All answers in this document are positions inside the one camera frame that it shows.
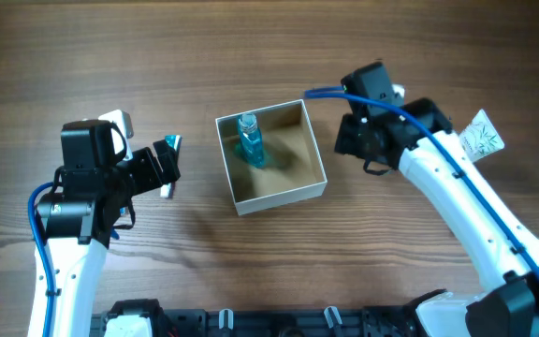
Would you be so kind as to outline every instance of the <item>blue cable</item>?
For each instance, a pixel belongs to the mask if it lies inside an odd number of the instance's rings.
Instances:
[[[479,192],[477,187],[475,187],[471,179],[469,179],[469,177],[466,174],[461,174],[463,170],[459,166],[457,161],[455,161],[455,159],[448,153],[448,151],[444,148],[444,146],[440,143],[440,141],[438,141],[424,125],[422,125],[414,116],[409,114],[407,111],[397,106],[393,106],[391,104],[387,104],[381,101],[377,101],[377,100],[373,100],[373,99],[369,99],[369,98],[365,98],[365,97],[361,97],[357,95],[332,93],[331,92],[332,90],[329,88],[333,88],[333,87],[327,87],[326,90],[321,90],[322,88],[319,88],[319,89],[305,91],[304,98],[310,98],[310,99],[342,98],[349,101],[354,101],[357,103],[367,104],[367,105],[375,106],[375,107],[382,108],[385,110],[389,110],[390,112],[393,112],[399,116],[404,117],[406,120],[409,121],[409,123],[411,123],[422,134],[424,134],[424,136],[426,136],[434,144],[436,149],[438,149],[438,151],[442,154],[444,159],[446,159],[448,164],[450,164],[450,166],[452,166],[453,169],[457,173],[459,173],[460,178],[465,182],[469,190],[472,191],[473,195],[479,201],[479,203],[482,204],[484,209],[486,209],[486,211],[490,214],[492,219],[494,219],[494,222],[496,222],[498,227],[503,231],[503,233],[506,235],[509,241],[513,244],[515,249],[521,254],[521,257],[523,257],[523,259],[528,264],[530,269],[533,271],[533,274],[535,275],[536,279],[539,282],[539,267],[535,263],[535,261],[533,261],[530,254],[528,254],[523,244],[517,239],[517,237],[513,234],[513,232],[509,229],[509,227],[504,223],[504,221],[496,213],[496,211],[494,211],[492,206],[490,206],[486,198],[484,198],[484,196]]]
[[[49,337],[51,334],[51,322],[53,320],[53,305],[55,302],[55,279],[53,278],[53,269],[49,263],[47,252],[45,251],[45,244],[41,238],[41,233],[36,225],[36,210],[35,202],[38,194],[44,190],[53,186],[53,183],[44,183],[37,187],[35,192],[28,198],[28,221],[30,222],[30,228],[33,230],[33,236],[35,237],[36,249],[41,256],[41,262],[43,263],[43,270],[45,271],[45,278],[47,280],[47,310],[45,312],[45,324],[43,324],[43,337]]]

